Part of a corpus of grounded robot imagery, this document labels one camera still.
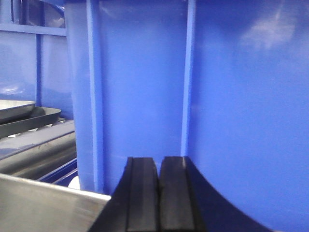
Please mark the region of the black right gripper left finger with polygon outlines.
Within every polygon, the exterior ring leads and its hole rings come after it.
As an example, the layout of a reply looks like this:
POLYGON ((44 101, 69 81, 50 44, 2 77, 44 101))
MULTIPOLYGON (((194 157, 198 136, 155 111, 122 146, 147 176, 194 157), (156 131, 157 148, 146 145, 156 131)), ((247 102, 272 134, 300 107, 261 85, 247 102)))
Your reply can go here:
POLYGON ((90 232, 159 231, 158 178, 152 158, 127 159, 123 175, 90 232))

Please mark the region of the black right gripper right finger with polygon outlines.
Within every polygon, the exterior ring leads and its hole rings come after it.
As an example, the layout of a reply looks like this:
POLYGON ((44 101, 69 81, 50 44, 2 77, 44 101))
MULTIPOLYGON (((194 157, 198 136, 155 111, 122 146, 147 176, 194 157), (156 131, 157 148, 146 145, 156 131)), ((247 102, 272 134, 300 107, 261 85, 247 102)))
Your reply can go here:
POLYGON ((189 157, 164 157, 160 176, 163 232, 267 232, 201 174, 189 157))

